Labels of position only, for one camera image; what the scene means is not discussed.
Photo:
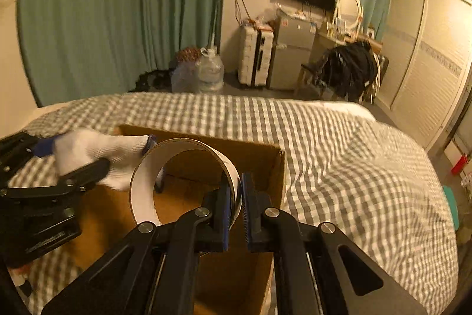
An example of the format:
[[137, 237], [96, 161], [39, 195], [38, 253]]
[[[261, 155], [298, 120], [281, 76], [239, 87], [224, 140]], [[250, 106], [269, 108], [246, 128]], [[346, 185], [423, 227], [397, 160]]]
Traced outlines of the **red fire extinguisher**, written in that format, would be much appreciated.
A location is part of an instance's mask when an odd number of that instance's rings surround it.
[[452, 175], [459, 175], [464, 167], [468, 164], [469, 162], [469, 156], [468, 155], [462, 155], [462, 157], [459, 158], [457, 163], [454, 165], [454, 167], [451, 169], [451, 174]]

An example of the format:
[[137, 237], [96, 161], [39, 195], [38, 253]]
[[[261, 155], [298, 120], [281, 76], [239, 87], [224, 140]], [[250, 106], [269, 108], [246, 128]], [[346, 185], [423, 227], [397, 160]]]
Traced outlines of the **white oval vanity mirror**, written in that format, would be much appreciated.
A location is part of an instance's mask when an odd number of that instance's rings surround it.
[[338, 0], [332, 26], [339, 34], [357, 34], [363, 20], [363, 6], [360, 0]]

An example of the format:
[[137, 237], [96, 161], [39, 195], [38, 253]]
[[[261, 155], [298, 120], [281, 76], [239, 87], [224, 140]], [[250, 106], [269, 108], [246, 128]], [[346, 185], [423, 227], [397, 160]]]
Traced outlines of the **large green curtain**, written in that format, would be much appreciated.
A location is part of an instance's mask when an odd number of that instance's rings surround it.
[[39, 105], [134, 88], [175, 54], [208, 46], [221, 0], [17, 0], [19, 42]]

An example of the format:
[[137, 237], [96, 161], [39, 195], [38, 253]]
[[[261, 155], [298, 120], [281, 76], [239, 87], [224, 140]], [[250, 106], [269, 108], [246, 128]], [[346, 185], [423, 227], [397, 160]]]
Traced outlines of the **white vanity desk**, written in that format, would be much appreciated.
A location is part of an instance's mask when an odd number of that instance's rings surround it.
[[342, 40], [338, 40], [325, 33], [318, 32], [314, 37], [314, 42], [310, 51], [310, 63], [319, 61], [327, 50], [335, 48], [339, 45], [346, 45], [351, 42], [369, 42], [371, 49], [376, 54], [382, 53], [382, 42], [378, 42], [365, 35], [359, 34], [356, 38], [345, 36]]

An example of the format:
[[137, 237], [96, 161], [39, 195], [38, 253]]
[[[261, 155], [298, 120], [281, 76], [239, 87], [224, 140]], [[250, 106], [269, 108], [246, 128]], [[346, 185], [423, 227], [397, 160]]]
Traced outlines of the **white sliding wardrobe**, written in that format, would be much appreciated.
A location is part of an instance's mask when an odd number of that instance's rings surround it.
[[391, 0], [382, 38], [389, 65], [377, 103], [430, 151], [460, 110], [471, 75], [471, 0]]

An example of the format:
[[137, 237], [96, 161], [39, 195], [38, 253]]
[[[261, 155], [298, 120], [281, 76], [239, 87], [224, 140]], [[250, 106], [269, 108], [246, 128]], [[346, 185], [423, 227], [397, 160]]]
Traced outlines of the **chair with black clothes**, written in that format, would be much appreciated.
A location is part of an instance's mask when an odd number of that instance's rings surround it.
[[370, 42], [357, 41], [337, 45], [324, 51], [320, 58], [301, 65], [294, 92], [307, 86], [348, 102], [373, 103], [386, 75], [389, 59], [375, 53]]

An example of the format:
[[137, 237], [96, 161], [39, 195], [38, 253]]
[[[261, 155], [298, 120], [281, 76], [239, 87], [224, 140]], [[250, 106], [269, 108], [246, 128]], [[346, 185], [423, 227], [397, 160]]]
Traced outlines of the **small silver fridge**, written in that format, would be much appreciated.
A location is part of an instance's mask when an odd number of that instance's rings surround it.
[[294, 90], [301, 65], [310, 59], [317, 32], [315, 23], [289, 16], [276, 20], [268, 86]]

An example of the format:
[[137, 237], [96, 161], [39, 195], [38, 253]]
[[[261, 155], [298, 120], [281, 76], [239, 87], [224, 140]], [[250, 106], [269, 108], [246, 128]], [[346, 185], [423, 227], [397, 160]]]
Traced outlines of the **clear large water bottle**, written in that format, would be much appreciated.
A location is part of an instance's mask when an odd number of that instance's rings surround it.
[[220, 94], [224, 86], [224, 64], [215, 49], [201, 48], [198, 90], [203, 94]]

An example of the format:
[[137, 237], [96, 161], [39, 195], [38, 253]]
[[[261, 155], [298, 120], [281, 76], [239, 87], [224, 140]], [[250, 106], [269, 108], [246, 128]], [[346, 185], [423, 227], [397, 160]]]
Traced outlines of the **white knitted glove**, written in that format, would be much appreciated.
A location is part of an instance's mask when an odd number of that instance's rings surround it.
[[107, 159], [110, 170], [99, 183], [113, 190], [126, 191], [135, 168], [152, 145], [153, 140], [148, 135], [115, 136], [79, 129], [55, 139], [53, 154], [60, 176], [101, 158]]

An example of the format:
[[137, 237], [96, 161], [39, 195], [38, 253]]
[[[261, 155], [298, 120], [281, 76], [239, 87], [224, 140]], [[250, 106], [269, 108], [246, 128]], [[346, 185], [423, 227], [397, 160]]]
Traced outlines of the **white hard suitcase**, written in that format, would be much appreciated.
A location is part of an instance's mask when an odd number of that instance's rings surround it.
[[237, 69], [240, 84], [265, 86], [271, 65], [273, 29], [267, 25], [245, 25], [241, 28], [241, 49]]

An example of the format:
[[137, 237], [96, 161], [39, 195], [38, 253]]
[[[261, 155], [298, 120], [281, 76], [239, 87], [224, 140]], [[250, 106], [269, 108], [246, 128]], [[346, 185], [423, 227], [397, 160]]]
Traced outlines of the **white tape roll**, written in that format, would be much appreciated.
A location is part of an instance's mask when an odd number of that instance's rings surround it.
[[198, 187], [227, 181], [230, 187], [230, 222], [232, 226], [242, 208], [241, 178], [226, 155], [204, 141], [193, 138], [171, 138], [157, 143], [142, 157], [130, 181], [130, 207], [136, 224], [163, 224], [160, 208], [171, 209], [170, 203], [154, 203], [154, 186], [165, 185], [165, 178], [194, 182]]

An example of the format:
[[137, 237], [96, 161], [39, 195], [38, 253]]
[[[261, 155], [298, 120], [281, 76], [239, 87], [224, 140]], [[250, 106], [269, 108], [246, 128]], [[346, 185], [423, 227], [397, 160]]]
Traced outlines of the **grey checkered bed cover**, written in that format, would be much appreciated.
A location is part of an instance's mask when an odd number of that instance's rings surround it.
[[135, 93], [71, 102], [30, 122], [49, 137], [120, 124], [278, 146], [284, 207], [334, 223], [407, 290], [440, 314], [458, 287], [450, 208], [425, 151], [403, 132], [321, 102], [210, 94]]

